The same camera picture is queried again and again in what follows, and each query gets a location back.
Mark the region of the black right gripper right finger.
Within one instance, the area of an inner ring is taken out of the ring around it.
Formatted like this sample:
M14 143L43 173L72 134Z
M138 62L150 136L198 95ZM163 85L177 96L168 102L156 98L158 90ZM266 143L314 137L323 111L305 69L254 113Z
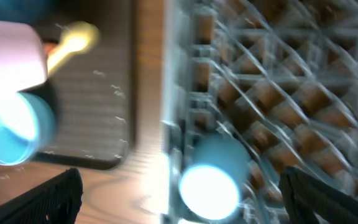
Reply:
M357 200L296 167L285 168L279 189L292 223L317 224L317 215L329 223L358 223Z

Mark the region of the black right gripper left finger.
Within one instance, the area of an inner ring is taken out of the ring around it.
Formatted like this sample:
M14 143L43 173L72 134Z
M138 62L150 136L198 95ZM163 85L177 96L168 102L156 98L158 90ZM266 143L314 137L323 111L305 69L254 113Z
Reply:
M0 224L74 224L80 211L83 183L77 168L38 185L0 205Z

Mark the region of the light blue bowl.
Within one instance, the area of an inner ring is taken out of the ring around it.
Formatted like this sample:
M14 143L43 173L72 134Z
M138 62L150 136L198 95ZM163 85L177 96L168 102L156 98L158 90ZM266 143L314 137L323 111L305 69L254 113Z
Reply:
M53 138L57 120L41 97L22 92L0 95L0 166L30 159Z

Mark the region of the light blue plastic cup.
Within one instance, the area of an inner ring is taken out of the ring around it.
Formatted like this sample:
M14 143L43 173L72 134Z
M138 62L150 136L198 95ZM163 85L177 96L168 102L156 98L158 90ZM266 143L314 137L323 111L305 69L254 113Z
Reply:
M199 140L178 184L184 204L208 221L233 217L250 176L248 162L249 153L232 137L210 134Z

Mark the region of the pink plastic cup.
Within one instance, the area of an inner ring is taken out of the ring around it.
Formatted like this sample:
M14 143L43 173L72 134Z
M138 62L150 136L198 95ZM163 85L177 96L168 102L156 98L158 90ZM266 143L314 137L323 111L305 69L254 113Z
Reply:
M0 21L0 99L39 86L48 77L42 41L29 25Z

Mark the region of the orange carrot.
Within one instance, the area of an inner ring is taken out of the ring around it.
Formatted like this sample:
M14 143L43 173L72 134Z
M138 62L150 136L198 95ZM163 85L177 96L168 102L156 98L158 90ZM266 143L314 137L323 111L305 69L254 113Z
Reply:
M44 48L44 52L45 52L46 56L48 56L54 50L54 48L56 46L57 46L57 44L54 42L44 42L43 48Z

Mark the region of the dark blue plate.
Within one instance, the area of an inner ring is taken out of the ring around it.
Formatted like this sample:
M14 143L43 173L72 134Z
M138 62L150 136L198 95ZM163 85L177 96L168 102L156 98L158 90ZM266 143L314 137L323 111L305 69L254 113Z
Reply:
M0 0L0 21L36 23L54 4L53 0Z

